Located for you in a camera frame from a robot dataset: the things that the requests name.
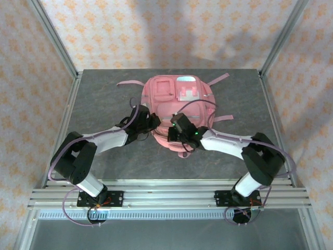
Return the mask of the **aluminium mounting rail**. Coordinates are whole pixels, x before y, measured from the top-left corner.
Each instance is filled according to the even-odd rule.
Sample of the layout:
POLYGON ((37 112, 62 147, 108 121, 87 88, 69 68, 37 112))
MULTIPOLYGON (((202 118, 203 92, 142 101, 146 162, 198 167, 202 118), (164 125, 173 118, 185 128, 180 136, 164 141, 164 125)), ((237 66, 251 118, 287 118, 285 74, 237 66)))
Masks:
MULTIPOLYGON (((124 191, 123 209, 213 209, 214 193, 230 190, 234 179, 178 180, 104 180, 111 191, 124 191)), ((76 208, 78 192, 70 192, 68 182, 48 181, 43 189, 34 189, 29 209, 76 208)), ((271 189, 260 191, 265 208, 310 208, 306 188, 293 187, 289 179, 276 179, 271 189)))

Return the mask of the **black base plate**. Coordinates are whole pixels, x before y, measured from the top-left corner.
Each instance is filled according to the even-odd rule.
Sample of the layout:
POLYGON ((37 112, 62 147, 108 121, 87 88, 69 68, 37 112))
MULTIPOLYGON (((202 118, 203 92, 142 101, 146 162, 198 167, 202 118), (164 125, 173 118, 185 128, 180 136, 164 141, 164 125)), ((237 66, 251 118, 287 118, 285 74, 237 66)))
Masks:
POLYGON ((260 192, 253 191, 248 197, 241 196, 235 190, 217 190, 214 195, 217 207, 250 207, 261 206, 260 192))
POLYGON ((89 208, 122 207, 123 195, 123 191, 103 191, 92 197, 86 192, 80 192, 76 205, 89 208))

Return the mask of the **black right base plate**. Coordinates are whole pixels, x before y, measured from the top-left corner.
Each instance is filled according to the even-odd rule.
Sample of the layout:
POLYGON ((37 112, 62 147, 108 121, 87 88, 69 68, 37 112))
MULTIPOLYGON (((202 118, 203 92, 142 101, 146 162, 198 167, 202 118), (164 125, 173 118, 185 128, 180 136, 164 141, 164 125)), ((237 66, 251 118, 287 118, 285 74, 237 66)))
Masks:
POLYGON ((248 197, 241 196, 235 190, 217 190, 214 195, 217 207, 250 207, 261 206, 260 192, 253 191, 248 197))

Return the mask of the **aluminium side rail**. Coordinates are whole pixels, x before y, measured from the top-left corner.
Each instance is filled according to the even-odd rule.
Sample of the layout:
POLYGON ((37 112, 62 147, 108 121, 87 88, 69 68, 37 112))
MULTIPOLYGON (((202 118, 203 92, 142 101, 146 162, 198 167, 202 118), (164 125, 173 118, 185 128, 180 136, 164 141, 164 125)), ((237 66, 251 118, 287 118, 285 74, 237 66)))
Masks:
POLYGON ((270 112, 271 120, 273 123, 274 131, 276 134, 276 138, 278 141, 278 145, 280 149, 283 151, 283 154, 286 158, 285 169, 286 173, 281 174, 281 177, 288 178, 291 181, 291 185, 293 188, 297 187, 297 175, 296 175, 296 163, 294 159, 287 153, 287 148, 282 138, 282 130, 281 130, 281 120, 279 118, 279 114, 277 109, 275 108, 274 96, 270 92, 270 86, 268 84, 266 76, 263 75, 261 71, 258 71, 259 80, 261 82, 262 90, 267 102, 267 106, 270 112))
POLYGON ((55 144, 51 151, 50 160, 52 160, 56 151, 58 150, 58 148, 60 147, 60 145, 62 144, 63 140, 66 137, 68 125, 69 125, 69 122, 71 119, 71 114, 72 114, 73 106, 74 106, 75 99, 77 96, 77 92, 78 92, 78 89, 80 86, 82 74, 83 74, 83 71, 79 71, 77 77, 72 82, 71 89, 69 91, 69 94, 68 94, 68 97, 67 97, 67 100, 65 103, 65 108, 62 113, 59 132, 57 134, 57 137, 55 139, 55 144))

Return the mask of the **pink school backpack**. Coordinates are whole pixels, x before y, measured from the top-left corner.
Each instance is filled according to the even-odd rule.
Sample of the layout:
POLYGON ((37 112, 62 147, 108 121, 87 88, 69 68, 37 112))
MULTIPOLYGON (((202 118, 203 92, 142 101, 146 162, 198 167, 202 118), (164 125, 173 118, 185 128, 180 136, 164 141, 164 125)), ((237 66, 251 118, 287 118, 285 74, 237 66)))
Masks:
POLYGON ((156 141, 165 148, 177 152, 180 158, 187 158, 193 150, 180 142, 168 142, 168 129, 172 115, 184 113, 196 126, 212 127, 215 122, 232 120, 233 115, 216 116, 215 98, 211 86, 229 77, 228 73, 205 83, 192 75, 159 75, 146 83, 127 80, 117 83, 138 84, 143 87, 141 104, 148 107, 161 120, 161 124, 151 132, 156 141))

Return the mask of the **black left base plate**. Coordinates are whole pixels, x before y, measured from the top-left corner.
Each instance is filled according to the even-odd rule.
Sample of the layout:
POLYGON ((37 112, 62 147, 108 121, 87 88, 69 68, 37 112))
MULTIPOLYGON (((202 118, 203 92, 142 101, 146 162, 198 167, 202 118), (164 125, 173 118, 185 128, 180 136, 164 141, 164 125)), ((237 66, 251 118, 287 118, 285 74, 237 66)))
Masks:
POLYGON ((122 207, 123 195, 123 191, 103 191, 92 197, 86 192, 80 192, 76 205, 89 208, 122 207))

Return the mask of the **aluminium frame post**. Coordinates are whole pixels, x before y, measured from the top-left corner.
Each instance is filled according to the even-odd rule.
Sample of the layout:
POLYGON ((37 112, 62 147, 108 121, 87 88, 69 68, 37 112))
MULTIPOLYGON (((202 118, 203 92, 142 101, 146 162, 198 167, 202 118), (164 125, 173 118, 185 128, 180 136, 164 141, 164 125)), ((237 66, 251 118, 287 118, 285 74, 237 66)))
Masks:
POLYGON ((273 62, 277 58, 278 54, 282 50, 284 44, 289 38, 292 30, 294 29, 295 25, 297 24, 300 16, 302 15, 304 9, 306 8, 309 0, 297 0, 293 10, 291 11, 285 25, 283 26, 281 32, 279 33, 267 59, 265 60, 261 70, 258 71, 259 76, 261 79, 267 75, 269 69, 273 65, 273 62))
POLYGON ((54 49, 57 54, 60 56, 60 59, 65 65, 65 68, 69 72, 70 76, 73 79, 76 79, 78 76, 78 71, 67 52, 58 32, 56 31, 55 26, 53 25, 49 15, 47 14, 46 9, 44 8, 41 0, 26 0, 31 9, 34 11, 37 19, 39 20, 43 30, 50 39, 54 49))

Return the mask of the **aluminium frame leg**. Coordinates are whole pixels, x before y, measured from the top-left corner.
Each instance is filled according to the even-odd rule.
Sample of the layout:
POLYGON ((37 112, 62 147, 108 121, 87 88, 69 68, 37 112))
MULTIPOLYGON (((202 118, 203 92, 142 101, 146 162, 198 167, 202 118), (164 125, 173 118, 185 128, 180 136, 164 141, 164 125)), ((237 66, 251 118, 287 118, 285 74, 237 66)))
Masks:
POLYGON ((14 250, 29 250, 39 220, 39 210, 28 210, 19 230, 14 250))
POLYGON ((309 209, 299 208, 298 212, 309 250, 320 250, 320 245, 317 240, 315 228, 310 217, 309 209))

